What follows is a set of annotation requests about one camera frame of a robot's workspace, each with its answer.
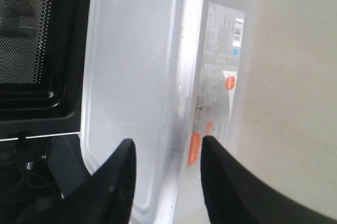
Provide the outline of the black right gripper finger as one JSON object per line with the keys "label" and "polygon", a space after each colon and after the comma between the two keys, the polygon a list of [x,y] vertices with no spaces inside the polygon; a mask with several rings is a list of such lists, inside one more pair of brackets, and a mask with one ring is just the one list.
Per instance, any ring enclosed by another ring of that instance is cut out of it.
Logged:
{"label": "black right gripper finger", "polygon": [[200,167],[210,223],[336,223],[264,183],[213,136],[203,138]]}

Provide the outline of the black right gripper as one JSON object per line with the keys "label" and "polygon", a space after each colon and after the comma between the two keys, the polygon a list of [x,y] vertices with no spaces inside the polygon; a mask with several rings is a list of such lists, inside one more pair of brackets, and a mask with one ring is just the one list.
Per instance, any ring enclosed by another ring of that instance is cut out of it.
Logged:
{"label": "black right gripper", "polygon": [[1,223],[129,223],[134,141],[89,177],[78,135],[1,141]]}

